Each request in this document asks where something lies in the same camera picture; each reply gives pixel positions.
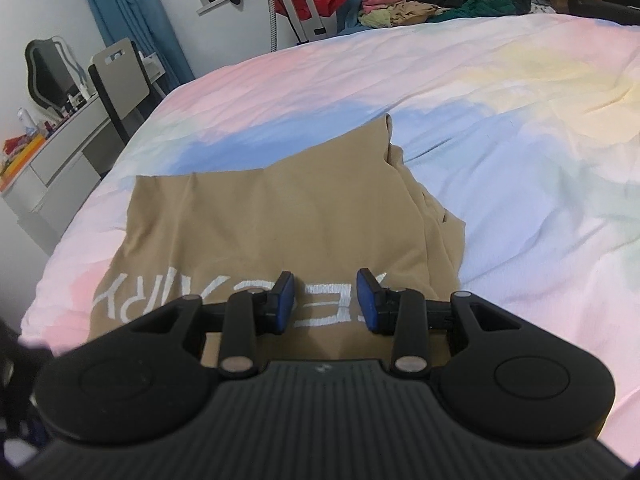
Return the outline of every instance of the metal stand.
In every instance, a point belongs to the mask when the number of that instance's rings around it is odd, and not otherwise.
[[[291,25],[296,30],[296,33],[300,37],[301,43],[308,43],[309,41],[316,40],[324,40],[327,37],[326,29],[324,28],[324,24],[322,23],[322,19],[320,18],[320,14],[318,14],[318,8],[316,7],[316,3],[314,0],[305,0],[306,5],[311,12],[311,19],[307,20],[311,22],[313,27],[313,36],[309,38],[306,34],[305,27],[303,27],[302,22],[300,21],[300,17],[298,12],[296,11],[296,7],[293,5],[292,0],[282,0],[284,7],[289,15],[291,20]]]

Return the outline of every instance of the bottle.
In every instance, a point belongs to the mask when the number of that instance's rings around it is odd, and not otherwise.
[[[18,110],[18,120],[24,128],[24,132],[27,134],[27,136],[33,137],[38,133],[38,127],[36,126],[36,123],[33,122],[33,119],[31,119],[31,115],[24,108],[20,108]]]
[[[47,131],[45,136],[47,139],[49,139],[49,137],[52,136],[53,132],[55,132],[55,129],[49,121],[44,121],[44,127]]]
[[[89,94],[89,89],[84,83],[80,83],[80,93],[82,94],[82,97],[84,97],[86,101],[91,99],[91,94]]]
[[[66,102],[68,102],[71,105],[71,111],[69,112],[69,114],[73,114],[78,111],[78,107],[76,106],[76,100],[73,99],[71,94],[66,95]]]

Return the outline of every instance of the black cable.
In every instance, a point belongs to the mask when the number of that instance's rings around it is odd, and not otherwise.
[[[287,20],[289,21],[289,25],[291,26],[291,30],[293,30],[293,33],[296,35],[296,39],[298,40],[298,44],[302,43],[302,40],[300,39],[300,36],[298,35],[298,32],[297,32],[296,28],[293,26],[293,22],[291,21],[291,17],[289,16],[289,13],[287,12],[287,7],[284,6],[284,4],[282,3],[282,0],[277,0],[277,2],[280,4],[280,7],[284,11],[284,15],[287,17]]]

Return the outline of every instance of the chair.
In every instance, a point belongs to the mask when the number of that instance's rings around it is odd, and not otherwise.
[[[129,134],[122,123],[145,98],[158,100],[151,87],[136,44],[129,38],[105,48],[92,57],[89,76],[122,142]]]

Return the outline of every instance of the bedding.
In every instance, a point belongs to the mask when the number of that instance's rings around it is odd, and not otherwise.
[[[600,437],[636,462],[639,27],[530,14],[371,30],[178,88],[69,226],[23,340],[85,341],[136,175],[264,168],[384,113],[415,179],[466,222],[462,288],[599,357],[616,381]]]

